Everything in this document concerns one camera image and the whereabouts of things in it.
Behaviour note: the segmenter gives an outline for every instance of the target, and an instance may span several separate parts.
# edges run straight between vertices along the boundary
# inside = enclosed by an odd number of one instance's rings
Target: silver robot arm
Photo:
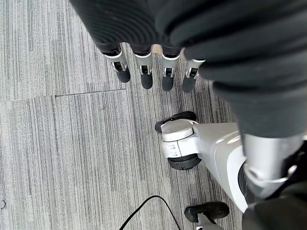
[[[198,124],[188,119],[168,121],[161,131],[161,147],[171,167],[186,170],[203,160],[242,212],[248,204],[239,184],[247,182],[259,198],[271,196],[295,171],[293,165],[284,175],[283,163],[300,148],[304,136],[242,138],[236,123]],[[239,179],[242,168],[246,182]]]

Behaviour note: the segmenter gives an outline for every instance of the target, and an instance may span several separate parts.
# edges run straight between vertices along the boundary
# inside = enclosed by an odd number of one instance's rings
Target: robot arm
[[[246,181],[255,196],[262,200],[278,197],[289,185],[290,175],[300,171],[295,166],[307,128],[307,0],[71,3],[121,82],[130,80],[121,42],[130,44],[146,89],[153,83],[151,45],[163,46],[161,77],[166,91],[173,86],[172,73],[179,51],[186,48],[185,56],[191,61],[183,90],[190,92],[201,75],[213,80],[215,92],[230,103],[241,137],[230,145],[240,142],[242,146]],[[205,159],[207,150],[201,149],[200,144],[210,136],[202,132],[208,127],[190,125],[187,132],[192,129],[194,137],[189,141],[194,144],[189,145],[195,147],[193,154],[198,159]],[[222,139],[214,139],[215,145],[223,143]],[[181,157],[190,159],[192,155],[193,159],[193,154]],[[213,174],[219,171],[220,160],[227,168],[228,161],[220,159],[219,154],[215,160],[210,159]],[[216,178],[224,183],[219,172]]]

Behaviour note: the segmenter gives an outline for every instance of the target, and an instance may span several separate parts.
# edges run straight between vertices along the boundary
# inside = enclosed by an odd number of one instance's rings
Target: gray carpet
[[[185,206],[225,201],[230,215],[219,224],[240,229],[241,213],[204,163],[171,169],[153,127],[186,110],[200,122],[233,121],[210,82],[183,93],[181,59],[174,89],[162,91],[155,54],[153,88],[145,90],[125,46],[131,81],[119,83],[66,0],[4,0],[0,11],[1,230],[117,230],[151,195],[166,199],[185,230],[194,229]],[[176,226],[152,200],[127,229]]]

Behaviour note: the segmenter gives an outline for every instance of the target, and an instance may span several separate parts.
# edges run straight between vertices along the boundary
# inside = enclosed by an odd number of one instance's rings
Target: black fabric
[[[206,59],[199,73],[215,81],[242,133],[282,138],[305,131],[307,0],[71,2],[96,43],[185,46],[187,58]]]

